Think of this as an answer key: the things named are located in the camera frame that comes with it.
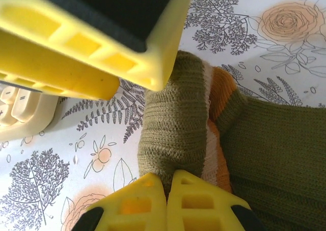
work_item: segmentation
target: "fern illustration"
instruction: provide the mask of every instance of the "fern illustration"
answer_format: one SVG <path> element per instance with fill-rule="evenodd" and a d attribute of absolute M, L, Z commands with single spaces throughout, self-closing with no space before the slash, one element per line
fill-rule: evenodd
<path fill-rule="evenodd" d="M 132 134 L 143 125 L 145 108 L 144 89 L 132 82 L 120 80 L 119 92 L 108 101 L 81 100 L 65 112 L 62 119 L 73 113 L 93 109 L 77 125 L 78 131 L 99 123 L 126 125 L 123 142 L 126 143 Z"/>
<path fill-rule="evenodd" d="M 71 114 L 74 114 L 75 112 L 82 111 L 84 109 L 92 109 L 93 108 L 93 100 L 81 100 L 78 103 L 76 103 L 73 107 L 71 107 L 69 110 L 66 111 L 66 113 L 63 115 L 63 118 L 66 118 L 70 116 Z"/>
<path fill-rule="evenodd" d="M 64 101 L 68 100 L 68 99 L 69 99 L 68 97 L 60 97 L 60 98 L 59 98 L 59 105 L 60 105 L 61 103 L 63 103 Z"/>
<path fill-rule="evenodd" d="M 240 81 L 243 80 L 243 75 L 238 69 L 231 65 L 222 65 L 222 69 L 228 71 L 232 75 L 239 90 L 247 96 L 255 97 L 260 100 L 265 100 L 281 105 L 302 106 L 303 104 L 297 93 L 293 90 L 293 88 L 279 76 L 277 76 L 276 78 L 281 82 L 285 92 L 287 93 L 288 100 L 284 99 L 284 97 L 282 96 L 283 89 L 281 88 L 281 86 L 279 86 L 273 79 L 269 77 L 267 78 L 267 82 L 254 79 L 254 81 L 261 86 L 258 89 L 260 92 L 259 94 L 249 88 L 246 88 L 240 83 Z"/>

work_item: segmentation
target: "yellow plastic object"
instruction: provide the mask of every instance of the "yellow plastic object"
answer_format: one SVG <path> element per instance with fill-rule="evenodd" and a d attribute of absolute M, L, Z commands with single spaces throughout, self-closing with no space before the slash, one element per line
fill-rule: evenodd
<path fill-rule="evenodd" d="M 167 202 L 160 178 L 147 174 L 89 206 L 102 207 L 95 231 L 166 231 Z"/>
<path fill-rule="evenodd" d="M 3 39 L 10 42 L 6 49 L 16 48 L 20 59 L 27 56 L 20 54 L 22 50 L 30 49 L 29 56 L 35 61 L 43 58 L 36 71 L 46 70 L 45 75 L 30 74 L 32 58 L 26 59 L 26 64 L 13 64 L 2 55 L 0 59 L 5 61 L 0 67 L 0 79 L 88 99 L 108 99 L 103 94 L 116 91 L 114 76 L 150 90 L 162 90 L 173 69 L 189 3 L 170 0 L 147 39 L 147 51 L 136 53 L 47 0 L 0 0 L 0 46 L 5 43 Z M 63 66 L 63 60 L 70 64 Z"/>
<path fill-rule="evenodd" d="M 81 223 L 90 223 L 93 219 L 82 216 L 79 228 L 75 226 L 73 230 L 245 231 L 231 209 L 234 206 L 250 211 L 243 199 L 184 170 L 175 172 L 167 204 L 159 177 L 147 174 L 87 209 L 104 210 L 95 229 L 84 227 Z M 252 223 L 247 230 L 262 229 Z"/>
<path fill-rule="evenodd" d="M 245 231 L 231 206 L 250 209 L 243 199 L 184 170 L 174 173 L 167 231 Z"/>

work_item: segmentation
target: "olive green sock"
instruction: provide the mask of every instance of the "olive green sock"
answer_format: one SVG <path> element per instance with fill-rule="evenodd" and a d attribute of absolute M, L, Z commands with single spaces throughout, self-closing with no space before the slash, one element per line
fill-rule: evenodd
<path fill-rule="evenodd" d="M 326 109 L 259 101 L 215 76 L 210 118 L 234 193 L 268 230 L 326 230 Z"/>
<path fill-rule="evenodd" d="M 175 170 L 184 169 L 198 177 L 203 171 L 208 120 L 205 94 L 203 62 L 182 51 L 165 89 L 145 93 L 139 172 L 140 176 L 149 172 L 159 175 L 166 196 Z"/>

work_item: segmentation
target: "white button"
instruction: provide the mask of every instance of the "white button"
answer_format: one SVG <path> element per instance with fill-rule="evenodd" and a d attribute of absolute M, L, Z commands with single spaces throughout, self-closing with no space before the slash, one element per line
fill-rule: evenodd
<path fill-rule="evenodd" d="M 18 92 L 18 88 L 13 86 L 7 86 L 2 90 L 0 100 L 6 104 L 12 104 L 15 101 L 16 95 Z"/>
<path fill-rule="evenodd" d="M 8 127 L 13 125 L 17 120 L 11 116 L 11 105 L 0 105 L 0 125 L 2 127 Z"/>
<path fill-rule="evenodd" d="M 40 93 L 19 89 L 11 116 L 20 122 L 27 122 L 34 114 L 39 98 Z"/>

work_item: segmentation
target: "orange rose illustration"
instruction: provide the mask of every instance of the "orange rose illustration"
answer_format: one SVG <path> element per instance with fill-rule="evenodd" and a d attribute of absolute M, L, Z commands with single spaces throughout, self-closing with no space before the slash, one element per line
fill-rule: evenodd
<path fill-rule="evenodd" d="M 288 43 L 304 40 L 319 31 L 323 24 L 324 17 L 317 6 L 287 3 L 265 11 L 258 32 L 277 43 Z"/>
<path fill-rule="evenodd" d="M 104 197 L 105 196 L 102 194 L 89 194 L 80 198 L 74 207 L 69 210 L 69 214 L 61 227 L 61 231 L 71 231 L 81 215 L 86 212 L 87 207 Z"/>

